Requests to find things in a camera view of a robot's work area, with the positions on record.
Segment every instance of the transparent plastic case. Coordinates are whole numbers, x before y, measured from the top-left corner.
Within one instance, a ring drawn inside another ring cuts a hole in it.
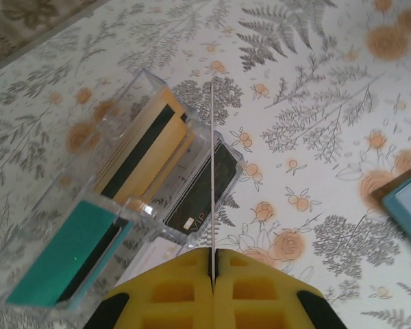
[[[156,239],[180,246],[168,260],[205,232],[210,128],[146,70],[114,97],[77,154],[9,232],[0,249],[0,307],[28,307],[81,328],[125,272],[141,266]],[[213,152],[218,208],[245,163],[217,132]]]

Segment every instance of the floral tablecloth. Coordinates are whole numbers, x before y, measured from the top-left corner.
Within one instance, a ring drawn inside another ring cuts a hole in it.
[[[140,67],[206,122],[214,80],[247,161],[219,246],[314,285],[348,328],[411,328],[411,244],[370,197],[411,169],[411,1],[111,0],[0,71],[0,249]]]

